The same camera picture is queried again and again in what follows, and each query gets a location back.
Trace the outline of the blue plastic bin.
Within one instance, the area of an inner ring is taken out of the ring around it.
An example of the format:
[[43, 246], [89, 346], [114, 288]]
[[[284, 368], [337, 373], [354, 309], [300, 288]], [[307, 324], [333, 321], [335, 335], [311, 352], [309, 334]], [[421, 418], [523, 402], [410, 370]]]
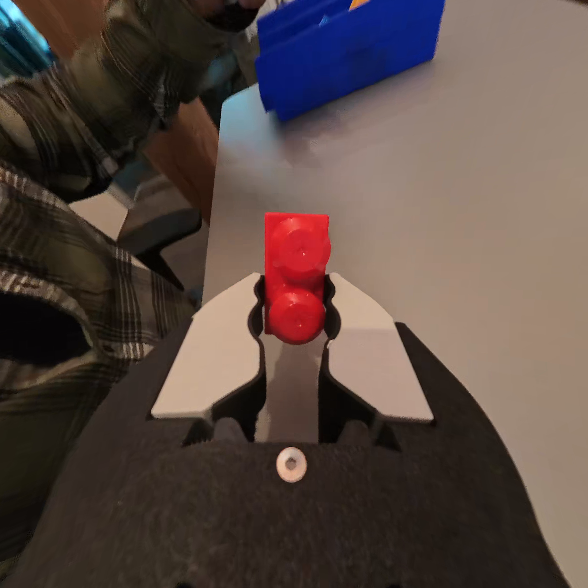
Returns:
[[422, 63], [445, 1], [292, 1], [257, 21], [259, 93], [289, 121]]

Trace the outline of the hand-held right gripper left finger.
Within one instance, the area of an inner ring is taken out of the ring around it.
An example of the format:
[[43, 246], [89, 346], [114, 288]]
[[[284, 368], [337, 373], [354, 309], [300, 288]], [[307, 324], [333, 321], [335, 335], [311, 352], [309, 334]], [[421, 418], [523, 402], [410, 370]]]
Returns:
[[154, 419], [236, 420], [255, 432], [266, 402], [263, 276], [254, 272], [210, 299], [187, 334], [151, 408]]

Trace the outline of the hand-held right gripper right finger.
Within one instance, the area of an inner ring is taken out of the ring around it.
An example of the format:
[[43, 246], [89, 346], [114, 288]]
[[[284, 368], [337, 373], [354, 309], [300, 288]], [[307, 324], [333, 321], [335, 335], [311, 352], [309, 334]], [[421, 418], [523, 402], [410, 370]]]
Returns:
[[318, 380], [319, 436], [350, 421], [372, 436], [391, 424], [435, 421], [393, 317], [338, 273], [325, 278], [325, 333]]

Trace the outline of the grey office chair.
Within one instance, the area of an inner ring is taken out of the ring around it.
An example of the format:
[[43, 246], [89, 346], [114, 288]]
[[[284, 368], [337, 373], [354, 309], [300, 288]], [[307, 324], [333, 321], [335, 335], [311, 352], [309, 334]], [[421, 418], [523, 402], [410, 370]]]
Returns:
[[162, 251], [194, 235], [201, 226], [202, 216], [198, 210], [180, 209], [149, 220], [118, 237], [116, 242], [149, 270], [182, 292], [184, 286], [163, 259]]

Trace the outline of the red two-stud mega block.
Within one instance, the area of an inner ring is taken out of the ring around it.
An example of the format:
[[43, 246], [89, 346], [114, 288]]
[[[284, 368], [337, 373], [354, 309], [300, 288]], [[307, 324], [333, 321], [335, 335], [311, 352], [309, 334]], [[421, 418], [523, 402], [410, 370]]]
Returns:
[[329, 217], [267, 212], [264, 236], [265, 333], [290, 345], [309, 343], [325, 324]]

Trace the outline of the person's left forearm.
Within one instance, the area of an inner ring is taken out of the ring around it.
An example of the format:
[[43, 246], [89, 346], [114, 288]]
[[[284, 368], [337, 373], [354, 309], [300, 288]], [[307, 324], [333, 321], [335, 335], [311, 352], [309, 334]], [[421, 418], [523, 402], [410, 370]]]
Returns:
[[256, 1], [109, 1], [66, 60], [1, 84], [1, 185], [70, 203], [103, 192], [257, 17]]

